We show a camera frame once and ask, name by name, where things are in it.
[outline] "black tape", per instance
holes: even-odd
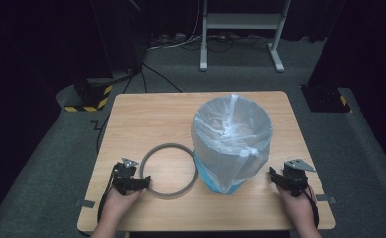
[[[338,203],[337,199],[334,196],[329,196],[327,194],[316,195],[317,201],[328,201],[329,204]]]
[[[94,201],[89,201],[89,200],[77,200],[75,202],[75,206],[84,206],[88,208],[93,208],[95,202]]]

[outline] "clear plastic bag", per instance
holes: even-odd
[[[232,94],[205,103],[191,134],[194,159],[208,188],[232,194],[267,162],[273,126],[263,108]]]

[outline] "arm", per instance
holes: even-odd
[[[320,233],[314,226],[313,212],[311,210],[308,199],[303,195],[298,197],[292,197],[289,191],[283,190],[276,186],[279,191],[280,197],[282,197],[286,214],[291,218],[298,235],[301,238],[320,238]],[[307,188],[307,194],[313,194]]]
[[[140,197],[142,190],[135,191],[131,195],[121,195],[116,189],[108,193],[102,216],[94,229],[92,238],[115,237],[119,221],[131,208],[134,202]]]

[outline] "human hand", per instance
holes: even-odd
[[[293,197],[289,191],[276,186],[280,197],[283,200],[286,214],[292,220],[297,232],[301,238],[321,237],[314,225],[313,211],[310,202],[303,194]],[[316,202],[313,190],[308,187],[305,192]]]
[[[111,188],[103,206],[100,221],[91,237],[115,237],[119,221],[140,197],[142,191],[137,190],[130,195],[121,195],[116,189]]]
[[[118,221],[131,208],[134,202],[140,197],[143,190],[134,191],[130,195],[121,195],[116,189],[111,188],[106,198],[101,219],[112,219]]]

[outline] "metal stand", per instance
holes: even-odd
[[[270,55],[278,72],[284,68],[277,53],[280,36],[286,21],[291,0],[286,0],[280,14],[237,14],[208,13],[207,0],[204,0],[202,19],[202,43],[199,69],[207,71],[207,30],[208,29],[273,29],[276,30],[273,43],[268,44]]]

